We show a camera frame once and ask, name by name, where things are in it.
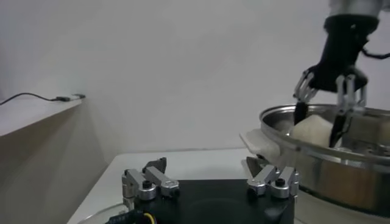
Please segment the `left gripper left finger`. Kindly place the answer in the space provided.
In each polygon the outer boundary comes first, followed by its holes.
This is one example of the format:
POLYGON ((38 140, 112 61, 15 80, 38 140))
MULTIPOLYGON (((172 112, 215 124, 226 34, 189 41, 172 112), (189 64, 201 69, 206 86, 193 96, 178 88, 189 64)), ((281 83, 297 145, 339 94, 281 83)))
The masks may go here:
POLYGON ((178 180, 165 175, 165 157, 149 161, 141 169, 126 169, 122 179, 122 202, 129 209, 136 204, 149 203, 158 197, 176 199, 180 195, 178 180))

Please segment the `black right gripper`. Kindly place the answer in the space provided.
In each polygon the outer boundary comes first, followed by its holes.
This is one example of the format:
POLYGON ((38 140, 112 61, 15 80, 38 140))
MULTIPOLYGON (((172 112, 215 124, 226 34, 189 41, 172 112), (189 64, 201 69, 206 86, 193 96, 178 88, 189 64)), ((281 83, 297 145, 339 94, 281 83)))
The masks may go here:
POLYGON ((371 16, 329 16, 324 23, 328 36, 321 59, 302 74, 294 88, 295 125, 307 117, 308 103, 317 90, 337 91, 329 147, 334 147, 348 132, 353 116, 365 111, 368 79, 355 72, 355 63, 378 23, 378 18, 371 16))

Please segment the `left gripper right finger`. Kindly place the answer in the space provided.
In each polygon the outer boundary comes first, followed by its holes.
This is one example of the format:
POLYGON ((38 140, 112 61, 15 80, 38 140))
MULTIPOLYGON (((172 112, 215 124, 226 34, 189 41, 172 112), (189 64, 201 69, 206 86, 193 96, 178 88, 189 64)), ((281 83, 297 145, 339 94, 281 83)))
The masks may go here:
POLYGON ((297 198, 299 173, 294 167, 278 167, 254 157, 246 158, 246 170, 250 173, 247 186, 251 193, 260 197, 270 192, 274 198, 297 198))

